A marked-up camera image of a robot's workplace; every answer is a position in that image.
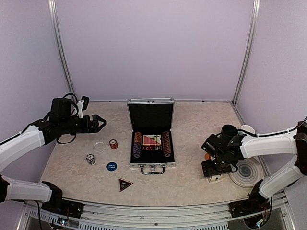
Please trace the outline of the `aluminium poker chip case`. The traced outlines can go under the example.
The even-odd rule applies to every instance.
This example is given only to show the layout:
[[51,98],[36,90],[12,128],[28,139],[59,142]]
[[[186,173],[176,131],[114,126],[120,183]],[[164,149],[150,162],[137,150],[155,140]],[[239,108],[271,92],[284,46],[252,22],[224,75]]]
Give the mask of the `aluminium poker chip case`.
[[[132,129],[130,167],[140,169],[144,175],[161,175],[165,173],[166,167],[175,167],[171,133],[175,100],[173,98],[128,99],[127,105]],[[163,155],[163,149],[158,151],[142,150],[139,158],[132,156],[135,132],[141,132],[142,136],[156,134],[162,136],[165,131],[170,136],[172,152],[170,157]]]

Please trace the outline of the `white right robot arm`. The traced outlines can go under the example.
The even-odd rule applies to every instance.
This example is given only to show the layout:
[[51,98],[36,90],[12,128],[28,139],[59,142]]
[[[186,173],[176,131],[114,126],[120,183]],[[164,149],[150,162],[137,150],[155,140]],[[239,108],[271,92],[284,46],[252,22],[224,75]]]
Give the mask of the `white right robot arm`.
[[292,154],[293,158],[269,178],[258,182],[245,202],[248,212],[255,213],[264,205],[264,199],[295,183],[307,174],[307,124],[280,132],[255,134],[232,125],[223,126],[219,134],[211,134],[201,149],[212,159],[202,162],[204,177],[235,173],[237,164],[247,158],[262,155]]

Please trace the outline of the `blue playing card deck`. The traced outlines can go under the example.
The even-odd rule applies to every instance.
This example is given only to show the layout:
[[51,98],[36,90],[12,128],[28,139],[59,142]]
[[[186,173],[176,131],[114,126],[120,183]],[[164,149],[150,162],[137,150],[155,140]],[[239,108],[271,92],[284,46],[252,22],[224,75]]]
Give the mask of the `blue playing card deck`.
[[224,178],[224,176],[222,174],[219,175],[211,175],[208,177],[208,182],[213,183],[213,182],[217,182],[220,181]]

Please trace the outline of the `red playing card deck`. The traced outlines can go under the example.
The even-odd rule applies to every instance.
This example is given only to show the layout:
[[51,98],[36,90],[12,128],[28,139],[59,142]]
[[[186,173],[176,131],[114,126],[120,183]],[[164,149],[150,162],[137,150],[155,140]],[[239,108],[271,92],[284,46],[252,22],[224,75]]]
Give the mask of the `red playing card deck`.
[[143,135],[142,137],[142,144],[144,146],[161,146],[161,135]]

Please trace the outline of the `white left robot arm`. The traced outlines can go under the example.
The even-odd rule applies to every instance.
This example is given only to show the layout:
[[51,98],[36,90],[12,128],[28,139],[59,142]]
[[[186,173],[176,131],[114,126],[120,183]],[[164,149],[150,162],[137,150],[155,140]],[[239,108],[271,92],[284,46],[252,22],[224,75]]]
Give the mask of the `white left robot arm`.
[[16,161],[28,152],[45,146],[53,141],[61,144],[63,135],[98,133],[107,125],[107,121],[98,115],[83,115],[87,109],[89,98],[84,96],[78,102],[69,98],[52,100],[48,114],[13,137],[0,143],[0,170]]

